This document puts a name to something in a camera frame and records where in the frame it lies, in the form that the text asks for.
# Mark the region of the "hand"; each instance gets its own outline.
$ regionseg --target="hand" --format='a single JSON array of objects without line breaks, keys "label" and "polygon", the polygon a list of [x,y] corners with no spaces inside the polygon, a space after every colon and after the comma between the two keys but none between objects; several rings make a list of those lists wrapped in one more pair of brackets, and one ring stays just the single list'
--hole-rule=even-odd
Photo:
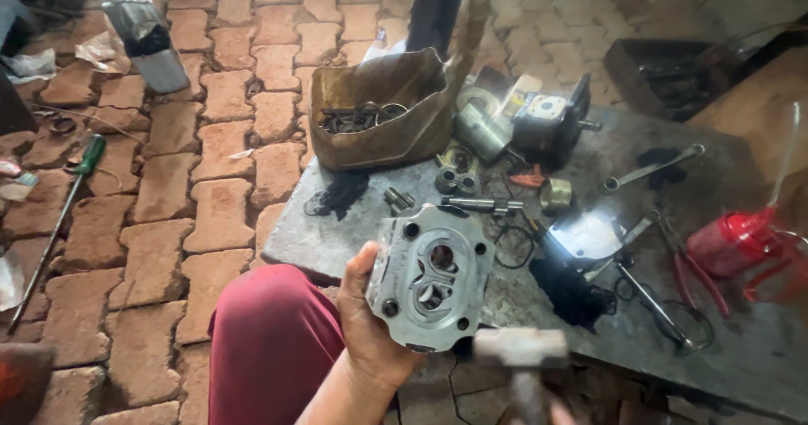
[{"label": "hand", "polygon": [[373,316],[364,298],[377,251],[376,242],[367,242],[348,261],[337,294],[337,308],[351,368],[372,388],[395,391],[425,355],[393,341],[387,325]]}]

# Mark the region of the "hammer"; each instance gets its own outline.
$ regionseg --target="hammer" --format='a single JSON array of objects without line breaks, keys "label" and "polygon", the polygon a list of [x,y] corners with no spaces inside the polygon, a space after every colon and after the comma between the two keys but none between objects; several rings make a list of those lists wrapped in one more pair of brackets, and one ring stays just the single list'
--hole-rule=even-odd
[{"label": "hammer", "polygon": [[550,423],[539,368],[564,368],[569,356],[562,330],[510,327],[479,329],[474,334],[474,357],[479,362],[511,369],[510,395],[524,425]]}]

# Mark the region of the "screwdriver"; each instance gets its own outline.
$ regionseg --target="screwdriver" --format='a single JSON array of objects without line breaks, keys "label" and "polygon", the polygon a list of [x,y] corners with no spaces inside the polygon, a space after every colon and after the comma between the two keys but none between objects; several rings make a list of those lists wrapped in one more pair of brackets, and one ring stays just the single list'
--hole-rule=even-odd
[{"label": "screwdriver", "polygon": [[82,161],[73,169],[73,173],[78,177],[76,177],[76,182],[74,182],[73,188],[70,189],[70,193],[67,195],[67,201],[61,210],[61,214],[59,214],[59,220],[56,221],[56,226],[53,228],[50,239],[48,239],[48,244],[45,246],[45,251],[42,253],[40,263],[36,265],[34,275],[31,277],[31,283],[28,284],[28,288],[25,290],[23,301],[19,303],[17,309],[15,310],[14,318],[11,320],[11,324],[8,326],[8,335],[13,335],[19,326],[20,321],[23,320],[23,313],[25,313],[25,309],[28,308],[28,302],[31,301],[31,297],[34,295],[36,285],[39,283],[42,271],[45,269],[45,264],[50,257],[51,251],[53,251],[53,246],[56,244],[56,237],[59,234],[59,229],[61,229],[61,225],[65,221],[67,211],[70,210],[70,204],[73,203],[73,200],[76,197],[78,187],[82,185],[83,179],[90,176],[96,169],[98,161],[101,160],[101,156],[104,154],[105,147],[106,140],[103,136],[91,136],[86,147],[84,148]]}]

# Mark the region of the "pliers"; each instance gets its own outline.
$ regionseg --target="pliers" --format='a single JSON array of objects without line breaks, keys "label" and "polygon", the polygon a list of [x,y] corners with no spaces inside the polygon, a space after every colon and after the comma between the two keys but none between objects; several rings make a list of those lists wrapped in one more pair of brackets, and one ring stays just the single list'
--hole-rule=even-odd
[{"label": "pliers", "polygon": [[724,318],[730,316],[730,307],[727,306],[724,297],[721,295],[721,292],[718,290],[718,287],[715,285],[715,282],[712,281],[710,275],[702,269],[701,266],[696,263],[696,261],[688,255],[688,251],[684,248],[685,245],[682,242],[682,238],[679,236],[676,231],[674,231],[671,222],[668,221],[666,216],[662,216],[661,220],[659,221],[659,229],[662,231],[662,236],[667,242],[668,246],[671,247],[673,251],[673,261],[675,265],[675,279],[676,279],[676,286],[679,289],[679,295],[682,297],[682,302],[685,305],[698,309],[696,306],[696,302],[693,301],[692,296],[690,296],[690,290],[688,289],[687,279],[685,278],[686,271],[690,271],[692,275],[695,275],[702,285],[707,288],[707,292],[710,293],[712,296],[712,300],[715,302],[715,305],[718,307],[718,312]]}]

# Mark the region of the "spanner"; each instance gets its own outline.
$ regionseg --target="spanner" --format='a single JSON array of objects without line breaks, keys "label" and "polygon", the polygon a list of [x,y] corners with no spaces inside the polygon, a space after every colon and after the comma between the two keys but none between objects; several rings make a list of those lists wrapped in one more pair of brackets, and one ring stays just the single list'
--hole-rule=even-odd
[{"label": "spanner", "polygon": [[652,172],[659,171],[662,168],[667,168],[670,165],[675,165],[676,163],[679,163],[686,158],[698,157],[701,154],[703,154],[705,150],[706,149],[701,144],[693,144],[689,148],[682,151],[681,154],[679,154],[676,158],[674,158],[670,162],[654,163],[652,165],[646,166],[645,168],[640,168],[639,170],[628,173],[619,179],[606,178],[606,180],[603,181],[603,188],[605,188],[607,191],[615,191],[621,186],[631,181],[637,180],[639,178],[644,178],[645,176],[651,174]]},{"label": "spanner", "polygon": [[[642,216],[642,220],[639,221],[639,223],[635,224],[634,227],[631,228],[631,231],[629,231],[628,233],[625,234],[625,236],[623,237],[623,241],[622,241],[623,246],[624,247],[628,246],[628,244],[631,244],[632,242],[634,242],[634,240],[637,239],[637,237],[640,234],[642,234],[643,231],[648,229],[648,227],[651,226],[652,224],[658,222],[661,218],[662,218],[662,214],[660,214],[659,211],[657,211],[655,209],[646,212]],[[601,264],[601,266],[598,267],[597,269],[595,269],[593,271],[589,271],[589,272],[583,274],[583,278],[585,278],[586,281],[591,281],[596,275],[600,274],[601,271],[603,271],[603,269],[606,268],[606,266],[610,265],[612,261],[614,261],[613,256],[611,258],[606,259],[605,261],[603,261],[603,264]]]}]

